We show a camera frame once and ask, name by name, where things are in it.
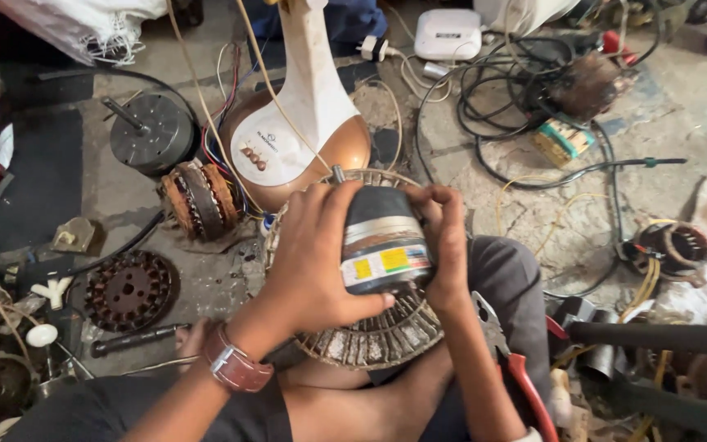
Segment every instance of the brand logo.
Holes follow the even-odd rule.
[[[261,131],[258,131],[258,136],[261,137],[261,140],[263,140],[263,142],[266,143],[267,146],[269,146],[270,148],[272,148],[272,150],[274,151],[274,153],[280,153],[280,151],[277,150],[277,146],[274,146],[274,145],[272,144],[272,142],[273,142],[275,139],[277,139],[277,137],[275,137],[274,134],[267,134],[266,136],[264,136],[264,135],[261,133]]]

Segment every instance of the gray pants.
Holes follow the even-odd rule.
[[[539,266],[522,244],[503,237],[477,237],[470,243],[468,287],[496,311],[509,348],[524,355],[536,389],[548,403],[545,302]],[[403,367],[370,373],[381,385]],[[58,392],[37,404],[13,427],[5,442],[114,442],[131,428],[173,383],[154,377],[100,377]],[[507,384],[526,425],[533,416],[515,386]],[[290,422],[276,377],[259,393],[235,393],[212,423],[204,440],[290,441]],[[430,419],[421,441],[469,440],[459,385],[454,381]]]

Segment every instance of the brown leather watch strap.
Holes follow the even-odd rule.
[[[258,392],[274,374],[274,366],[251,360],[225,336],[225,324],[212,330],[203,346],[203,356],[218,381],[238,392]]]

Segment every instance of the yellow label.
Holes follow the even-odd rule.
[[[353,262],[353,268],[356,269],[356,278],[364,279],[366,277],[372,276],[372,271],[370,270],[370,261],[367,259],[361,259],[359,261]]]
[[[404,248],[392,248],[381,252],[381,262],[383,269],[390,273],[392,271],[402,270],[409,266],[408,255]]]

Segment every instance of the pliers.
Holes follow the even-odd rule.
[[[479,315],[479,323],[485,335],[485,341],[490,348],[490,353],[498,364],[501,377],[509,376],[514,379],[520,387],[520,391],[530,404],[531,410],[536,417],[539,434],[544,442],[558,442],[558,434],[555,432],[550,414],[547,412],[545,403],[536,391],[533,382],[525,371],[525,356],[512,353],[506,344],[504,330],[501,329],[498,316],[485,298],[478,292],[471,292],[471,301]]]

